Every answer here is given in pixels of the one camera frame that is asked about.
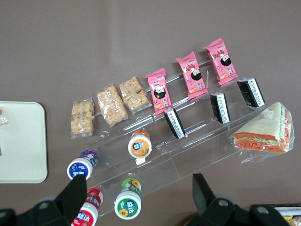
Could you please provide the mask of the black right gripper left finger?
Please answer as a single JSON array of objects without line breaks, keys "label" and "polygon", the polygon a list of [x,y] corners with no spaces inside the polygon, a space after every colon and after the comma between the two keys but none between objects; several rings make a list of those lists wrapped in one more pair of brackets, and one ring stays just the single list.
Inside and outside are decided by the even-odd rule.
[{"label": "black right gripper left finger", "polygon": [[84,175],[77,175],[53,200],[45,200],[16,217],[17,226],[69,226],[87,198]]}]

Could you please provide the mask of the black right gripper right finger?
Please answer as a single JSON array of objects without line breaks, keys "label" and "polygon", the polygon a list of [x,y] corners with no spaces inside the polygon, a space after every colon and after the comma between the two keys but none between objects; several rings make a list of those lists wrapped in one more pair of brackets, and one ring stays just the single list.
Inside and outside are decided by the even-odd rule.
[{"label": "black right gripper right finger", "polygon": [[193,200],[198,213],[189,226],[287,226],[280,213],[271,206],[256,204],[244,210],[226,198],[217,198],[204,176],[192,176]]}]

